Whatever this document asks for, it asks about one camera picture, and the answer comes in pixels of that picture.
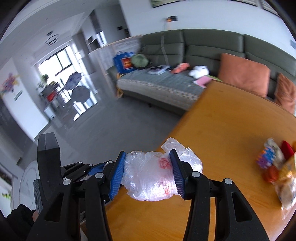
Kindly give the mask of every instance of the potted plant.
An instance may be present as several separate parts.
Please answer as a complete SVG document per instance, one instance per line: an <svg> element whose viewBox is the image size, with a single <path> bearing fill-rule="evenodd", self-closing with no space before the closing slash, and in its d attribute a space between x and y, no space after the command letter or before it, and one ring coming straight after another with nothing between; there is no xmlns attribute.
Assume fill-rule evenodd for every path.
<svg viewBox="0 0 296 241"><path fill-rule="evenodd" d="M38 86L36 88L38 92L41 92L44 90L44 88L47 86L47 80L48 80L48 74L44 74L40 76L40 82L38 83Z"/></svg>

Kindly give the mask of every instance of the orange item on sofa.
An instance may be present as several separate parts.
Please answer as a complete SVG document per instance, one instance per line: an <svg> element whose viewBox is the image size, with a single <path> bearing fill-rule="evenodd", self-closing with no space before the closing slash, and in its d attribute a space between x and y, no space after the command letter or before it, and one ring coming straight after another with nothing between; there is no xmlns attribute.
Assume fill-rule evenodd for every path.
<svg viewBox="0 0 296 241"><path fill-rule="evenodd" d="M179 63L176 68L172 70L173 74L178 74L186 69L188 69L190 65L188 63Z"/></svg>
<svg viewBox="0 0 296 241"><path fill-rule="evenodd" d="M240 89L267 96L270 69L264 65L231 54L221 54L218 79Z"/></svg>
<svg viewBox="0 0 296 241"><path fill-rule="evenodd" d="M280 105L291 114L295 113L296 86L282 73L278 75L274 95L274 103Z"/></svg>

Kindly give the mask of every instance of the green sofa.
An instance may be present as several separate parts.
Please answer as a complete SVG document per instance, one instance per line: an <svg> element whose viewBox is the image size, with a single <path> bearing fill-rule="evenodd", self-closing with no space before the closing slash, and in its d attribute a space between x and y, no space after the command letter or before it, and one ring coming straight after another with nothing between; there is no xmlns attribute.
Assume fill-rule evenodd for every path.
<svg viewBox="0 0 296 241"><path fill-rule="evenodd" d="M296 59L263 40L249 35L214 29L184 29L158 32L142 36L142 53L153 66L166 65L161 49L164 50L169 65L177 66L180 62L190 66L207 66L210 75L217 76L220 67L220 55L229 53L265 64L271 70L268 98L274 99L277 75L283 73L296 84ZM183 114L198 99L203 91L192 83L188 72L172 75L149 75L146 70L136 70L117 80L117 86L124 95L132 96L160 106L178 114ZM108 73L116 81L116 68Z"/></svg>

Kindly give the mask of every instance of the red packet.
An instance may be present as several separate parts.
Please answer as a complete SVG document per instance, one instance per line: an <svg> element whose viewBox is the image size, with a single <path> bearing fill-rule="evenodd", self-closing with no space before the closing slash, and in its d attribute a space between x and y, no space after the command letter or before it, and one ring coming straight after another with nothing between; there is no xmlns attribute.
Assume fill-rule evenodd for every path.
<svg viewBox="0 0 296 241"><path fill-rule="evenodd" d="M281 151L284 154L284 157L285 157L286 160L288 160L291 156L294 155L293 148L286 141L283 141L282 142L282 144L281 144Z"/></svg>

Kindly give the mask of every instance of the pink item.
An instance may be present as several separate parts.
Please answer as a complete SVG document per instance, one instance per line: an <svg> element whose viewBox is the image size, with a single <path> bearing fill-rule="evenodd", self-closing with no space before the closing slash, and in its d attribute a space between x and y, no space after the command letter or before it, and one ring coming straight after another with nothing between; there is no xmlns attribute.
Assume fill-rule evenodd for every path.
<svg viewBox="0 0 296 241"><path fill-rule="evenodd" d="M188 63L179 63L176 68L172 70L173 74L178 74L186 69L188 69L190 65Z"/></svg>
<svg viewBox="0 0 296 241"><path fill-rule="evenodd" d="M208 76L202 76L198 80L193 81L194 84L199 85L200 87L206 88L206 84L211 82L212 78Z"/></svg>

